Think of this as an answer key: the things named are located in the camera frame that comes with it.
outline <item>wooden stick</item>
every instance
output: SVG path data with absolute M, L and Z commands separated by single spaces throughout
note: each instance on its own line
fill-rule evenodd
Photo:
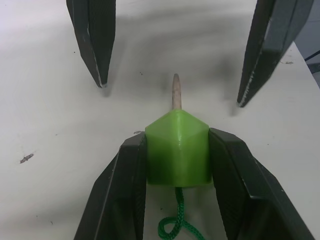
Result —
M 181 109 L 181 85 L 177 73 L 174 74 L 172 82 L 172 109 Z

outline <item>green cord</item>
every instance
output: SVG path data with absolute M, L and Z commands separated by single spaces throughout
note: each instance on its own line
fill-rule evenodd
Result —
M 180 232 L 182 227 L 185 227 L 189 232 L 196 236 L 198 240 L 205 240 L 204 236 L 192 226 L 190 223 L 185 221 L 185 200 L 181 187 L 175 188 L 175 198 L 178 203 L 177 216 L 176 217 L 165 217 L 158 224 L 158 235 L 163 240 L 173 240 Z M 165 231 L 165 225 L 174 224 L 171 232 Z

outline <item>white tabletop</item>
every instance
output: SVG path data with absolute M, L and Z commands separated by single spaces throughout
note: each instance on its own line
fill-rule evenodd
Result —
M 247 107 L 235 107 L 255 4 L 117 0 L 108 88 L 99 89 L 65 0 L 2 0 L 0 239 L 73 239 L 119 146 L 170 109 L 174 73 L 182 108 L 243 139 L 320 239 L 320 91 L 295 44 Z M 173 194 L 147 188 L 144 239 L 159 239 Z M 187 220 L 207 239 L 226 239 L 213 188 L 186 196 Z

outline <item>green pentagonal prism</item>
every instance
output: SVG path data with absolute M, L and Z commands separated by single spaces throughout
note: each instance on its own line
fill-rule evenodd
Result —
M 211 183 L 208 132 L 207 124 L 181 109 L 147 126 L 147 182 L 173 187 Z

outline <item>robotic claw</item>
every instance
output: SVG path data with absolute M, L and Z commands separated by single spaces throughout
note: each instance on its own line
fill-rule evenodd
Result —
M 81 57 L 106 86 L 116 30 L 116 0 L 66 0 Z M 267 82 L 305 24 L 313 0 L 257 0 L 237 103 Z M 210 128 L 210 174 L 228 240 L 314 240 L 277 179 L 235 135 Z M 148 148 L 145 133 L 121 145 L 95 181 L 75 240 L 142 240 Z

